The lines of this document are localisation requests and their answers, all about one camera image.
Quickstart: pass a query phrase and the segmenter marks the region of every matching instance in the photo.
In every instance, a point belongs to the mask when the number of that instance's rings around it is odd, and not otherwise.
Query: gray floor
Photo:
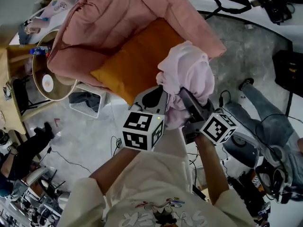
[[[243,22],[230,18],[215,16],[208,22],[227,47],[227,52],[223,56],[210,63],[216,80],[215,91],[211,96],[213,103],[218,105],[220,92],[227,89],[231,92],[233,100],[240,102],[250,115],[258,118],[252,104],[237,90],[238,85],[245,78],[253,77],[256,88],[284,112],[288,92],[275,84],[271,58],[278,50],[287,49],[287,40],[260,27],[246,30]],[[35,89],[33,84],[29,84],[29,87],[32,90]],[[53,150],[58,151],[73,163],[82,164],[92,172],[110,159],[111,136],[118,136],[117,126],[124,110],[127,110],[125,101],[117,96],[109,95],[108,104],[95,120],[70,109],[68,100],[65,99],[29,119],[26,126],[32,135],[35,127],[43,126],[44,121],[51,122],[55,132],[58,132],[51,142]],[[60,119],[58,127],[54,124],[55,118]],[[115,143],[113,140],[112,151],[115,149]],[[187,150],[196,153],[196,147],[193,144],[188,145]],[[217,151],[220,158],[226,158],[221,147],[218,147]],[[87,170],[68,164],[57,153],[46,156],[42,163],[58,169],[57,181],[66,180],[66,189],[71,189],[78,178],[89,175]],[[202,165],[199,159],[195,164],[197,167]],[[239,175],[243,167],[235,160],[229,161],[227,166],[229,175],[234,176]]]

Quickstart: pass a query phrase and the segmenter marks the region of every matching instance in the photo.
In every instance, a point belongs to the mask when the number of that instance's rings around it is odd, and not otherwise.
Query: white cube with black pattern
[[[151,151],[164,131],[164,115],[126,111],[120,130],[124,147]]]
[[[236,131],[237,125],[223,113],[212,113],[201,132],[215,145],[226,142]]]

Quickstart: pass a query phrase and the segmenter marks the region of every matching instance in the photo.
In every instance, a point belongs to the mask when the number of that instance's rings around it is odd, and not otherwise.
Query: black pants
[[[35,136],[17,147],[18,155],[14,157],[9,173],[9,180],[21,180],[29,173],[29,168],[35,155],[39,154],[51,140],[49,134],[38,132]]]

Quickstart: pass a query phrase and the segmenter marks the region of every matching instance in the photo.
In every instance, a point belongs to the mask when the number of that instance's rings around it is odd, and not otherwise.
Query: pink cushion
[[[225,51],[188,0],[79,0],[60,28],[48,67],[58,75],[103,86],[90,72],[158,17],[209,57]]]

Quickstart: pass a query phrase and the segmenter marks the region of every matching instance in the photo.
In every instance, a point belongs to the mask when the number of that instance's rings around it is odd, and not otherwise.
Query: pink fabric
[[[60,28],[48,68],[61,76],[103,86],[90,72],[158,17],[209,57],[225,51],[188,0],[79,0]]]
[[[185,87],[204,106],[214,91],[214,75],[209,67],[207,54],[190,41],[171,48],[168,56],[158,65],[162,71],[156,79],[168,93],[165,124],[168,130],[184,125],[190,117],[182,99],[178,96]]]

